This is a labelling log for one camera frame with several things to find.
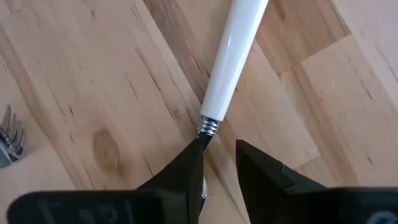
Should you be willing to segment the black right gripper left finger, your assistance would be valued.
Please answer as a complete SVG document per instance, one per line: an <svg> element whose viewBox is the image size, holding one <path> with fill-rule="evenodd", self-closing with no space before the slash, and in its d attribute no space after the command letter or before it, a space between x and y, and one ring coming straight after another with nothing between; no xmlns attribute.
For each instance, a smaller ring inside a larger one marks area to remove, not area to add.
<svg viewBox="0 0 398 224"><path fill-rule="evenodd" d="M7 224L198 224L203 142L193 140L158 174L133 190L61 190L22 195Z"/></svg>

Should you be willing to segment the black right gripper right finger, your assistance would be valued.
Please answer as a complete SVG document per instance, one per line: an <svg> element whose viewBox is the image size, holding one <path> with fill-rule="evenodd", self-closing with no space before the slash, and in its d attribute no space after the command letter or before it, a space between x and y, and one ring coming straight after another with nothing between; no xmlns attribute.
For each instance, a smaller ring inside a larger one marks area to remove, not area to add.
<svg viewBox="0 0 398 224"><path fill-rule="evenodd" d="M251 224L398 224L398 187L326 187L236 140Z"/></svg>

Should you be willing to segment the white-handled fork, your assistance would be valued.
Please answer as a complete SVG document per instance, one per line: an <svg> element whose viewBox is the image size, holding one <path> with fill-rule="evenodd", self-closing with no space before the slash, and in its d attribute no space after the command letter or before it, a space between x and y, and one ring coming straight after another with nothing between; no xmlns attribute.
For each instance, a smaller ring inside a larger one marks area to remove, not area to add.
<svg viewBox="0 0 398 224"><path fill-rule="evenodd" d="M226 116L269 1L232 0L201 105L197 138L204 149Z"/></svg>
<svg viewBox="0 0 398 224"><path fill-rule="evenodd" d="M17 163L24 152L25 129L22 121L7 105L0 122L0 169Z"/></svg>

